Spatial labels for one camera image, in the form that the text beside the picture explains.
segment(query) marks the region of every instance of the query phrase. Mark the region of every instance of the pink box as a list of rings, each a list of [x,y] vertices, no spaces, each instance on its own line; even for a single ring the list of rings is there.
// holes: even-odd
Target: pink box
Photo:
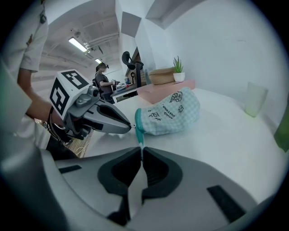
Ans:
[[[184,82],[176,83],[165,83],[161,85],[145,85],[143,87],[137,88],[137,93],[140,97],[145,99],[146,101],[154,104],[160,102],[165,97],[169,96],[170,94],[174,94],[178,90],[188,87],[190,89],[195,88],[195,81],[190,79]]]

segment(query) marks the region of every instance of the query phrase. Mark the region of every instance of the cable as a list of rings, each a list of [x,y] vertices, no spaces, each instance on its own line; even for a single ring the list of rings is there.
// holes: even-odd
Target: cable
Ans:
[[[89,142],[85,145],[85,147],[79,147],[78,149],[82,148],[81,151],[77,152],[78,149],[76,149],[75,154],[78,155],[79,153],[81,153],[82,151],[84,151],[85,154],[85,148],[87,147],[87,145],[89,144]]]
[[[54,125],[61,130],[65,130],[65,127],[62,128],[62,127],[58,126],[57,124],[54,124]]]
[[[48,115],[48,120],[47,120],[47,129],[49,131],[49,133],[57,139],[57,141],[59,143],[63,143],[63,141],[60,139],[60,137],[57,135],[56,131],[53,129],[52,123],[51,123],[51,115],[53,112],[53,107],[51,107],[50,111],[49,111],[49,115]]]

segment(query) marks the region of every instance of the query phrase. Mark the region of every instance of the ceiling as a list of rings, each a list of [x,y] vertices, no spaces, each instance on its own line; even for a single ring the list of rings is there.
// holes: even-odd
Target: ceiling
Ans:
[[[49,28],[39,72],[32,78],[35,92],[47,93],[51,89],[56,71],[95,69],[95,59],[106,64],[119,62],[115,0],[93,0],[79,5],[53,21]],[[71,37],[84,47],[90,46],[91,52],[82,52],[69,43]]]

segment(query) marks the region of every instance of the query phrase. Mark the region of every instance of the white pot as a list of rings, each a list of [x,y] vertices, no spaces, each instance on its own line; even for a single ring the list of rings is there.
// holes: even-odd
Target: white pot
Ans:
[[[176,82],[182,82],[185,80],[185,72],[182,73],[174,73],[173,77]]]

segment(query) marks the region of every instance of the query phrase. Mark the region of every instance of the translucent cup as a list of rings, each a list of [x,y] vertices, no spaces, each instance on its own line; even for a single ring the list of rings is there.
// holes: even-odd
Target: translucent cup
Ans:
[[[268,89],[248,82],[245,112],[253,117],[256,117],[266,100],[267,94]]]

